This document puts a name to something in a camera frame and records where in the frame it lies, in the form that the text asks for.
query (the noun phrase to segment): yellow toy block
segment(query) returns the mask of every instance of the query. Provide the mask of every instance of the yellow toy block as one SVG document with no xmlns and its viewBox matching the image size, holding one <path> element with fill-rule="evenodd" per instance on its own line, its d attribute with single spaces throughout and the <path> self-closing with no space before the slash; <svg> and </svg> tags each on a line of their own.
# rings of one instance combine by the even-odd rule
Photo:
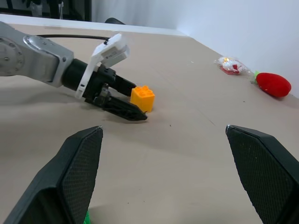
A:
<svg viewBox="0 0 299 224">
<path fill-rule="evenodd" d="M 135 104 L 143 112 L 151 112 L 153 109 L 155 95 L 146 85 L 137 86 L 132 89 L 130 103 Z"/>
</svg>

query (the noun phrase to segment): black cable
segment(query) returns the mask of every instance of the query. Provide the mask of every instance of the black cable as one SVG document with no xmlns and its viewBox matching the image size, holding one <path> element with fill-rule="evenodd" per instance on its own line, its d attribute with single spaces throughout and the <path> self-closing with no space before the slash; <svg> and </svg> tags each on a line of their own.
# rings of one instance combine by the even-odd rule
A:
<svg viewBox="0 0 299 224">
<path fill-rule="evenodd" d="M 37 35 L 44 38 L 84 38 L 84 39 L 96 39 L 96 40 L 104 40 L 108 41 L 109 37 L 104 36 L 89 36 L 89 35 L 71 35 L 71 34 L 42 34 Z"/>
</svg>

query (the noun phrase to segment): table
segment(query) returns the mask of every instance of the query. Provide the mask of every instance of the table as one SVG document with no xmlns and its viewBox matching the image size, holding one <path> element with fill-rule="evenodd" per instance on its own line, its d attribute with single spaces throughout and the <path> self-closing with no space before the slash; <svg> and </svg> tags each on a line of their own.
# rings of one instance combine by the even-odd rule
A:
<svg viewBox="0 0 299 224">
<path fill-rule="evenodd" d="M 111 36 L 112 31 L 13 25 L 29 34 Z M 274 135 L 299 158 L 299 100 L 276 100 L 214 64 L 220 55 L 187 36 L 123 32 L 131 55 L 117 74 L 156 95 L 145 122 L 77 101 L 26 77 L 0 82 L 0 222 L 71 134 L 102 125 L 90 203 L 93 224 L 261 224 L 237 174 L 227 124 Z M 87 61 L 97 40 L 53 39 Z"/>
</svg>

